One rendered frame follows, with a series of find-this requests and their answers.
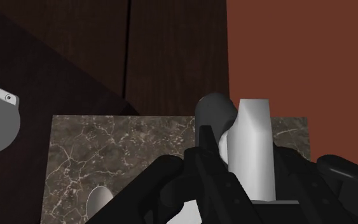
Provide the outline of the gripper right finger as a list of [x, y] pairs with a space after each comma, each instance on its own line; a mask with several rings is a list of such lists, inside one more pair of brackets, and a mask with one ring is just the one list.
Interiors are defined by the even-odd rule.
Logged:
[[272, 224], [358, 224], [358, 165], [336, 155], [317, 162], [274, 146]]

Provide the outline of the dark wooden cabinet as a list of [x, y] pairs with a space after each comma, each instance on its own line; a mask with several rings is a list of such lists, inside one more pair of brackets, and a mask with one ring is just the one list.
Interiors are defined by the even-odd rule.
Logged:
[[0, 13], [142, 115], [229, 92], [226, 0], [0, 0]]

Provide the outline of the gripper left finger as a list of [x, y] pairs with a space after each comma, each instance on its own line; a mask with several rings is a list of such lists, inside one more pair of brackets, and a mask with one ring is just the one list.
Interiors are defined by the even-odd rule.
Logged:
[[162, 155], [86, 224], [167, 224], [195, 200], [201, 224], [263, 224], [236, 176], [224, 166], [211, 126], [182, 158]]

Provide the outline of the marble patterned robot stand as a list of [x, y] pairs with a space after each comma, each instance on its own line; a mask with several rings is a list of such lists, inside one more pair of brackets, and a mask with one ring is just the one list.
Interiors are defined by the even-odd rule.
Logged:
[[54, 116], [41, 224], [85, 224], [95, 187], [117, 194], [160, 155], [194, 144], [192, 116]]

